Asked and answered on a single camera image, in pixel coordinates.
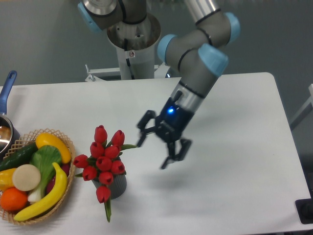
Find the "blue led light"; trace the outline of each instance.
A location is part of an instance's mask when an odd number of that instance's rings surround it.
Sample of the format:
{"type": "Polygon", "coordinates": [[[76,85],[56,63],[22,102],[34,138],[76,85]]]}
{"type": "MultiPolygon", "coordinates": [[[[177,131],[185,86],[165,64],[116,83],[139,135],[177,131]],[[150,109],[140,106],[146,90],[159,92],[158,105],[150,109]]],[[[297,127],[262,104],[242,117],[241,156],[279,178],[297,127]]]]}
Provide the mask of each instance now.
{"type": "Polygon", "coordinates": [[[167,110],[167,113],[168,114],[172,114],[174,112],[174,108],[173,107],[170,107],[168,110],[167,110]]]}

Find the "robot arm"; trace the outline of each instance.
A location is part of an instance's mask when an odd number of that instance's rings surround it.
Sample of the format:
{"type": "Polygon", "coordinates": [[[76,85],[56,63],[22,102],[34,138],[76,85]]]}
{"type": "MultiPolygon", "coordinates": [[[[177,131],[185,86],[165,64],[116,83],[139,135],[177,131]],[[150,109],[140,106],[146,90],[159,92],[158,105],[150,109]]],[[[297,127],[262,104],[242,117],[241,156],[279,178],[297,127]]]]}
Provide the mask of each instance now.
{"type": "Polygon", "coordinates": [[[93,32],[107,30],[122,80],[154,77],[154,51],[161,30],[146,7],[146,0],[82,0],[78,4],[93,32]]]}
{"type": "Polygon", "coordinates": [[[167,143],[169,156],[161,169],[184,159],[192,142],[181,138],[182,133],[228,64],[228,57],[216,47],[232,42],[240,34],[237,18],[231,13],[223,14],[214,0],[185,3],[197,29],[181,38],[167,35],[157,49],[160,59],[180,72],[181,80],[160,115],[148,110],[137,125],[141,134],[138,146],[152,132],[167,143]],[[155,119],[155,126],[146,129],[150,119],[155,119]],[[178,140],[181,149],[175,153],[178,140]]]}

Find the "metal pot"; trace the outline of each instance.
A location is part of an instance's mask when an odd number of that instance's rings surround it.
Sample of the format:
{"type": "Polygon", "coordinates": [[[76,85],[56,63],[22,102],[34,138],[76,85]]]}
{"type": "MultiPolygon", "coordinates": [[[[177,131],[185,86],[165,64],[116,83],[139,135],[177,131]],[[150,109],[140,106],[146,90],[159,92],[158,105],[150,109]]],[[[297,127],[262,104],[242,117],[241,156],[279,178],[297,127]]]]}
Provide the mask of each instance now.
{"type": "Polygon", "coordinates": [[[10,119],[8,119],[6,116],[7,100],[16,76],[16,71],[11,71],[8,74],[8,77],[0,93],[0,162],[2,162],[3,157],[11,148],[11,145],[14,144],[15,140],[20,138],[20,134],[13,127],[10,119]]]}

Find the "artificial flower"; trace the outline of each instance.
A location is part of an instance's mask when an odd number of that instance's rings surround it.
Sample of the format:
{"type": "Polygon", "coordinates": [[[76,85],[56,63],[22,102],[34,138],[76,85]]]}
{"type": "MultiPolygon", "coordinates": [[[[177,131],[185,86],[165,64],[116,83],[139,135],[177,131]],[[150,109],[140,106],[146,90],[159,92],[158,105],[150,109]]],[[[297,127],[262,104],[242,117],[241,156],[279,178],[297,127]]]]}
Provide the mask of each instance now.
{"type": "Polygon", "coordinates": [[[100,183],[104,185],[110,185],[113,183],[113,175],[109,171],[101,172],[99,175],[100,183]]]}
{"type": "Polygon", "coordinates": [[[81,154],[74,159],[73,164],[77,168],[86,168],[89,165],[87,158],[88,157],[85,154],[81,154]]]}
{"type": "Polygon", "coordinates": [[[98,143],[103,143],[107,140],[108,134],[107,131],[104,129],[103,125],[100,125],[96,127],[96,130],[94,132],[94,141],[98,143]]]}
{"type": "Polygon", "coordinates": [[[113,145],[113,146],[107,147],[104,150],[104,156],[110,159],[114,159],[118,156],[120,151],[121,151],[121,148],[118,145],[113,145]]]}
{"type": "Polygon", "coordinates": [[[112,145],[118,145],[121,146],[123,145],[125,140],[125,134],[121,130],[118,130],[112,137],[112,145]]]}
{"type": "Polygon", "coordinates": [[[106,186],[100,186],[97,188],[96,194],[100,203],[106,203],[111,196],[111,190],[106,186]]]}
{"type": "Polygon", "coordinates": [[[111,172],[114,175],[123,174],[125,172],[125,166],[122,161],[117,160],[112,163],[111,172]]]}
{"type": "Polygon", "coordinates": [[[112,167],[112,160],[108,157],[99,157],[96,161],[96,166],[101,171],[108,171],[112,167]]]}
{"type": "Polygon", "coordinates": [[[104,155],[104,147],[99,142],[93,142],[90,146],[90,153],[94,158],[104,155]]]}
{"type": "Polygon", "coordinates": [[[85,181],[93,180],[97,177],[97,169],[89,165],[83,170],[83,178],[85,181]]]}

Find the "woven basket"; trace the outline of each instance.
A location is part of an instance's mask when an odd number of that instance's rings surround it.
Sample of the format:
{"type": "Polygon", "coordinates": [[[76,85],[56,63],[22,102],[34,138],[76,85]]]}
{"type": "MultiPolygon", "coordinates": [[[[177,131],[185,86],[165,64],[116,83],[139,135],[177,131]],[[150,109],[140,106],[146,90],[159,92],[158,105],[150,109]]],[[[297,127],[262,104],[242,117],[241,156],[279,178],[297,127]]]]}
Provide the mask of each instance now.
{"type": "Polygon", "coordinates": [[[75,147],[73,145],[73,142],[69,139],[69,137],[67,137],[65,134],[63,134],[62,132],[60,132],[59,130],[53,130],[53,129],[40,129],[40,130],[35,130],[32,132],[29,132],[28,134],[23,135],[22,137],[20,137],[19,140],[16,140],[15,143],[12,145],[11,149],[9,149],[9,151],[5,154],[4,158],[10,157],[10,155],[12,153],[14,153],[15,151],[17,151],[18,149],[22,148],[25,145],[28,145],[30,143],[35,142],[36,137],[43,132],[48,132],[51,133],[57,137],[59,137],[63,143],[69,148],[69,151],[71,153],[72,156],[72,160],[71,160],[71,166],[70,166],[70,170],[69,170],[69,176],[68,176],[68,183],[67,183],[67,189],[63,195],[63,197],[61,198],[61,200],[55,204],[55,206],[49,210],[46,214],[41,215],[40,217],[35,217],[32,219],[29,219],[27,221],[23,221],[23,222],[19,222],[14,220],[14,216],[15,214],[11,214],[7,211],[5,211],[3,208],[0,207],[0,217],[2,217],[3,220],[6,220],[12,224],[15,225],[31,225],[31,224],[36,224],[38,222],[41,222],[47,218],[49,218],[51,215],[53,215],[58,208],[61,206],[61,204],[63,203],[65,197],[68,194],[68,191],[71,187],[74,175],[75,175],[75,166],[72,164],[74,158],[75,158],[75,147]]]}

